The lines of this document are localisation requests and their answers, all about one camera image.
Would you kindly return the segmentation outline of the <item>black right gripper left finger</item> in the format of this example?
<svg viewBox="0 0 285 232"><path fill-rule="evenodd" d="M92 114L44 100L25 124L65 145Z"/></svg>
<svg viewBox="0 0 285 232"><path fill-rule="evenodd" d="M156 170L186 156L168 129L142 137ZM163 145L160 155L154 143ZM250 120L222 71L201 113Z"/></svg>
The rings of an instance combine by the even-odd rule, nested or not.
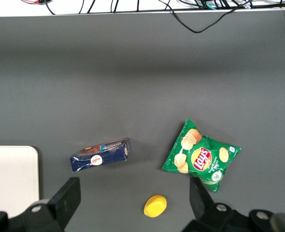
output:
<svg viewBox="0 0 285 232"><path fill-rule="evenodd" d="M11 232L63 232L81 202L80 178L71 177L46 203L36 202L9 220Z"/></svg>

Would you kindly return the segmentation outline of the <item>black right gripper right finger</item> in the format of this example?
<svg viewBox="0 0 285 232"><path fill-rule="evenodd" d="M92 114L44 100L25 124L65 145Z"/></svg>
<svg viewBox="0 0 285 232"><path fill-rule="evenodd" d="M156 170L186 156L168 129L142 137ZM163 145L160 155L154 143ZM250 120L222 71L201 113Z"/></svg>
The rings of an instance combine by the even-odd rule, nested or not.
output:
<svg viewBox="0 0 285 232"><path fill-rule="evenodd" d="M248 232L248 217L212 200L198 177L190 178L189 200L195 219L184 232Z"/></svg>

